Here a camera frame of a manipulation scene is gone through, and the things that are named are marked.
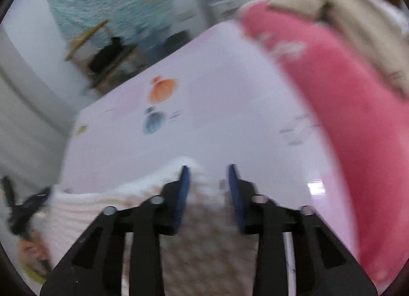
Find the green sleeve forearm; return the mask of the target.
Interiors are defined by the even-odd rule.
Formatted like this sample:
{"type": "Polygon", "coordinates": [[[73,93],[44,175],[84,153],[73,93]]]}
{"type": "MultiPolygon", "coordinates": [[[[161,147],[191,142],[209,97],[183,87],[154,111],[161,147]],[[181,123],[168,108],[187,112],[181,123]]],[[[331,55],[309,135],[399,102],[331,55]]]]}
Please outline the green sleeve forearm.
{"type": "Polygon", "coordinates": [[[26,263],[19,260],[19,264],[24,272],[24,274],[33,282],[42,285],[45,283],[49,271],[45,269],[43,263],[39,261],[34,261],[33,263],[26,263]]]}

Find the left hand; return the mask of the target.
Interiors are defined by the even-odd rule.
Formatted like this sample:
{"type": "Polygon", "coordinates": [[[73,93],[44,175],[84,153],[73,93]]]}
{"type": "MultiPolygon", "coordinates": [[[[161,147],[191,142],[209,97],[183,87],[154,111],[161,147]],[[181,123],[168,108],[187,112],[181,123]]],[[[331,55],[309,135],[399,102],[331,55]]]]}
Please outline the left hand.
{"type": "Polygon", "coordinates": [[[49,250],[38,231],[32,231],[28,239],[22,238],[20,240],[19,259],[24,265],[40,275],[47,275],[51,271],[49,250]]]}

